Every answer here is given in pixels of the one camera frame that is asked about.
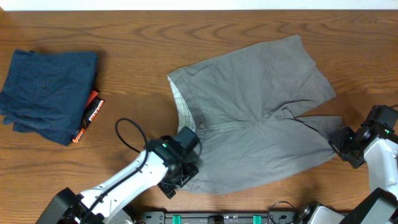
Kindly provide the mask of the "grey shorts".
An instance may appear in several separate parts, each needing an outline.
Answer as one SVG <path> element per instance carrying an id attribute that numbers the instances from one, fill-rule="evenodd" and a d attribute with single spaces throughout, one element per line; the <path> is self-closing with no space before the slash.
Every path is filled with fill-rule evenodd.
<path id="1" fill-rule="evenodd" d="M 200 138 L 198 174 L 184 190 L 228 194 L 334 158 L 339 116 L 309 111 L 335 92 L 298 35 L 235 50 L 168 75 L 180 127 Z"/>

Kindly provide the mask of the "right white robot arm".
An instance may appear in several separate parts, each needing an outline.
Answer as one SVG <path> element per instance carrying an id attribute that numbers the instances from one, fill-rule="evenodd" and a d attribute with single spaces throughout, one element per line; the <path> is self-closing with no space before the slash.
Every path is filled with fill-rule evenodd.
<path id="1" fill-rule="evenodd" d="M 329 145 L 353 168 L 368 166 L 370 194 L 341 223 L 388 223 L 397 210 L 397 135 L 380 125 L 344 128 Z"/>

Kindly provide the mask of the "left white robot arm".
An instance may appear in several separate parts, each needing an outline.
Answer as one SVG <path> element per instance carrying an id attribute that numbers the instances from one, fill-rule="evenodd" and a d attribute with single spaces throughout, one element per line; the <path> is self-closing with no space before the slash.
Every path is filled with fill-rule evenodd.
<path id="1" fill-rule="evenodd" d="M 198 139 L 170 138 L 149 142 L 136 160 L 107 181 L 79 194 L 61 190 L 37 223 L 111 223 L 123 208 L 145 190 L 158 186 L 167 198 L 183 187 L 198 169 L 188 160 Z"/>

